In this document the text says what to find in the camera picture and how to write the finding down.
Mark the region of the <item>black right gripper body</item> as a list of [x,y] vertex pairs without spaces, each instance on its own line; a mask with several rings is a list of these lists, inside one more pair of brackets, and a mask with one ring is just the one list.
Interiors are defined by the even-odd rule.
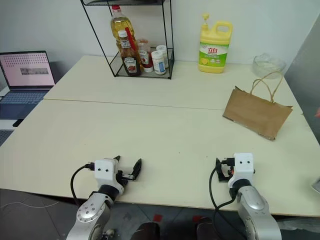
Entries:
[[234,157],[227,157],[222,160],[222,172],[225,177],[229,177],[229,180],[234,175],[234,167],[235,167],[235,158]]

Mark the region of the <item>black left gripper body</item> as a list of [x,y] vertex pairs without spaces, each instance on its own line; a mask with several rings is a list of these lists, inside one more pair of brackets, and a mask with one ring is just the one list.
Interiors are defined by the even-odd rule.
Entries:
[[116,165],[116,174],[115,179],[118,183],[128,183],[128,181],[134,180],[134,171],[132,170],[131,173],[123,172],[119,165]]

